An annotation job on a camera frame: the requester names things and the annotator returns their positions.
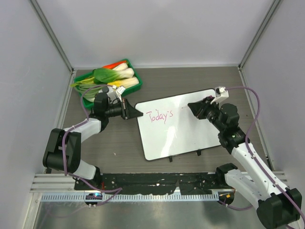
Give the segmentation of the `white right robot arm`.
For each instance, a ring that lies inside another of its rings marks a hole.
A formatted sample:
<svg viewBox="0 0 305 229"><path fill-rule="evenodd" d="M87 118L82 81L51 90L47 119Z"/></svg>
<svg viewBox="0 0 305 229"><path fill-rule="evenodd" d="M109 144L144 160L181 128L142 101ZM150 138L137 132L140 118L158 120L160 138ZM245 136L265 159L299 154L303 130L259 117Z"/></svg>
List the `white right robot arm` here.
<svg viewBox="0 0 305 229"><path fill-rule="evenodd" d="M276 229L296 222L301 217L302 195L283 183L256 153L250 140L239 127L239 114L233 104L219 105L209 96L189 103L192 114L208 120L219 131L218 138L225 148L247 171L249 178L233 164L216 169L216 185L236 189L256 210L262 225Z"/></svg>

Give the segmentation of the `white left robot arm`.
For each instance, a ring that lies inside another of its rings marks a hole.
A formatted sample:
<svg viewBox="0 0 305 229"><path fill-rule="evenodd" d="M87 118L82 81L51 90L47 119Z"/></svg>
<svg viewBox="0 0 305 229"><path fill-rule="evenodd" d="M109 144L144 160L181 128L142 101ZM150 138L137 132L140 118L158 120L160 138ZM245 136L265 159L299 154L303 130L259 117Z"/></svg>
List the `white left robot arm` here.
<svg viewBox="0 0 305 229"><path fill-rule="evenodd" d="M97 190L102 185L100 169L81 159L81 144L102 132L110 117L117 116L128 120L141 117L143 113L125 98L117 97L111 100L107 93L98 93L88 119L70 128L55 128L51 131L42 160L43 165L48 169L72 175L90 190Z"/></svg>

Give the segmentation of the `white whiteboard black frame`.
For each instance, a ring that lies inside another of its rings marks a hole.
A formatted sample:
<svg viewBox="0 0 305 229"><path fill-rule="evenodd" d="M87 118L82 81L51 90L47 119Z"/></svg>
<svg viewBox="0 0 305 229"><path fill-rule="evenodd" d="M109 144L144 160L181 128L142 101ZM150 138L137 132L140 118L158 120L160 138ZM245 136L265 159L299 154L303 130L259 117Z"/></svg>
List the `white whiteboard black frame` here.
<svg viewBox="0 0 305 229"><path fill-rule="evenodd" d="M215 96L214 89L137 103L135 108L143 112L137 123L144 158L152 161L219 146L219 131L209 121L198 120L190 108L182 109L208 96Z"/></svg>

